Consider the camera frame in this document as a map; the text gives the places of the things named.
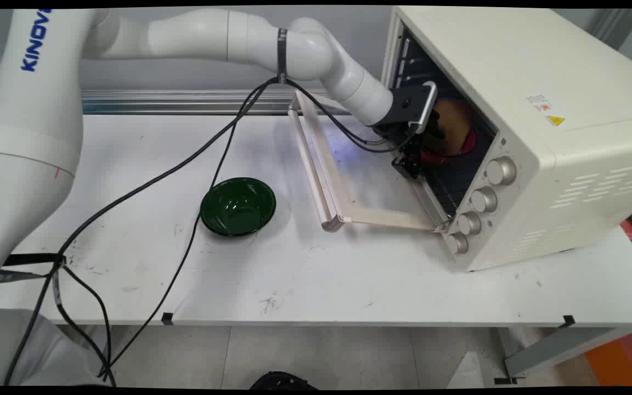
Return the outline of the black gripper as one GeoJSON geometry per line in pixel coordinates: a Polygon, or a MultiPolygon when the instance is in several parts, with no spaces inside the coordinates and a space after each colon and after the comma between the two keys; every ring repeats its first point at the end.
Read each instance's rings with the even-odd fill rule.
{"type": "Polygon", "coordinates": [[[421,170],[421,148],[424,128],[418,123],[389,123],[372,130],[381,137],[379,145],[372,151],[376,154],[393,155],[393,168],[402,177],[416,179],[421,170]]]}

